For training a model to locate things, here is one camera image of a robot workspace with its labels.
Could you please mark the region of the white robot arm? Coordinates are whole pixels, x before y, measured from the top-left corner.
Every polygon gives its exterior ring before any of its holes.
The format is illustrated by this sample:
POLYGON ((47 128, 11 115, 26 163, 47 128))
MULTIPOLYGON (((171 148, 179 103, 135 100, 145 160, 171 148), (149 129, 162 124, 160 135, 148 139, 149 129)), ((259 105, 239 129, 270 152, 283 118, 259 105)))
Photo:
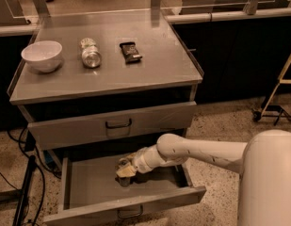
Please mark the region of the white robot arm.
POLYGON ((119 161, 131 178, 195 158, 239 175, 238 226, 291 226, 291 133, 267 130, 248 142, 196 140, 164 134, 119 161))

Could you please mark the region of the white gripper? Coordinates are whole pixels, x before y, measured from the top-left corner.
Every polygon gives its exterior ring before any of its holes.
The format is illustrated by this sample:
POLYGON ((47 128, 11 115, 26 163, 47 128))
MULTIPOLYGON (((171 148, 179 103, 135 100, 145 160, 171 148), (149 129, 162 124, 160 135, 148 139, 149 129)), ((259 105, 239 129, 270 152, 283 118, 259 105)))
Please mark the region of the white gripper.
POLYGON ((125 165, 118 167, 116 174, 120 178, 134 177, 137 172, 147 173, 155 168, 159 168, 166 165, 166 160, 157 150, 157 146, 153 145, 151 147, 144 147, 138 150, 136 153, 130 153, 119 160, 120 165, 125 165))

